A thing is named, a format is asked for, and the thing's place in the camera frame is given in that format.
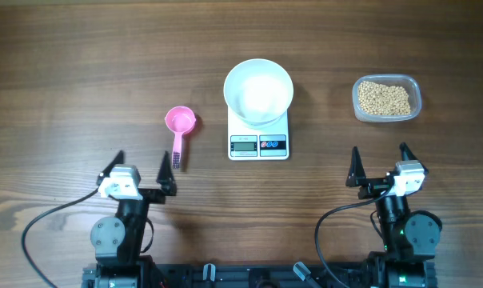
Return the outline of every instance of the kitchen scale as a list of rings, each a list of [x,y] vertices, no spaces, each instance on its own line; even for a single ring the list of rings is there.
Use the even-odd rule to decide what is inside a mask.
[[[289,157],[288,112],[253,127],[227,108],[229,158],[234,161],[286,160]]]

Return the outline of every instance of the black cable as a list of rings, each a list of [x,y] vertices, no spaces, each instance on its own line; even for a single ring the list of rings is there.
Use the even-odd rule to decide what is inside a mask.
[[[48,216],[49,214],[52,214],[53,212],[56,212],[56,211],[59,211],[59,210],[62,210],[64,208],[67,208],[69,206],[72,206],[74,204],[77,204],[77,203],[80,203],[82,201],[85,201],[86,199],[88,198],[91,198],[92,196],[94,196],[96,193],[98,192],[98,188],[96,188],[94,191],[92,191],[90,194],[87,194],[86,196],[78,199],[78,200],[74,200],[72,202],[69,202],[67,204],[64,204],[64,205],[61,205],[59,207],[56,207],[56,208],[53,208],[51,210],[48,210],[42,214],[40,214],[39,216],[37,216],[36,218],[34,218],[34,220],[30,221],[30,223],[28,223],[28,225],[25,227],[22,235],[21,235],[21,247],[23,248],[23,253],[25,254],[25,257],[26,257],[26,260],[28,260],[29,264],[32,266],[32,268],[34,268],[35,272],[37,272],[37,274],[39,274],[39,276],[42,278],[42,280],[44,280],[44,282],[46,284],[48,284],[49,286],[51,287],[57,287],[55,284],[53,284],[47,276],[45,276],[42,271],[37,267],[37,265],[35,265],[35,262],[34,260],[32,259],[32,257],[30,256],[30,253],[28,253],[28,249],[26,248],[26,234],[28,233],[28,230],[32,227],[33,224],[35,224],[37,221],[41,220],[42,218]]]
[[[380,239],[384,240],[382,233],[380,232],[380,230],[377,227],[377,223],[375,223],[375,220],[373,220],[373,214],[375,214],[375,213],[377,213],[376,210],[371,212],[371,214],[369,215],[369,220],[371,220],[371,224],[373,225],[373,228],[375,229],[375,231],[377,231],[378,236],[380,236]]]
[[[151,231],[153,232],[151,234],[151,240],[149,241],[149,243],[147,244],[146,248],[144,248],[144,250],[140,251],[140,253],[145,253],[147,252],[147,250],[151,247],[151,245],[153,244],[153,237],[154,237],[154,227],[153,227],[153,223],[151,222],[151,220],[149,220],[148,218],[146,218],[146,222],[147,224],[149,224],[149,226],[151,226]]]
[[[323,264],[323,266],[325,267],[327,272],[329,272],[330,277],[332,277],[332,279],[339,282],[339,284],[343,285],[343,287],[345,287],[345,288],[349,288],[349,287],[345,283],[341,282],[341,280],[339,280],[336,277],[336,275],[334,275],[334,273],[332,273],[332,271],[329,269],[329,266],[327,265],[326,260],[323,258],[323,253],[321,252],[321,248],[320,248],[320,242],[318,241],[318,234],[320,232],[321,223],[323,222],[323,220],[325,220],[331,214],[334,214],[336,212],[343,211],[343,210],[350,209],[350,208],[357,208],[357,207],[361,207],[361,206],[365,206],[365,205],[369,205],[369,204],[378,202],[379,200],[383,199],[389,192],[390,192],[390,190],[387,190],[386,192],[384,192],[383,194],[381,194],[380,196],[378,196],[375,199],[371,199],[371,200],[359,202],[359,203],[354,203],[354,204],[350,204],[350,205],[345,205],[345,206],[341,206],[341,207],[332,209],[331,211],[323,214],[323,216],[321,216],[320,220],[318,220],[318,223],[316,224],[316,229],[314,230],[314,243],[316,244],[316,251],[318,253],[318,257],[320,258],[321,264]]]

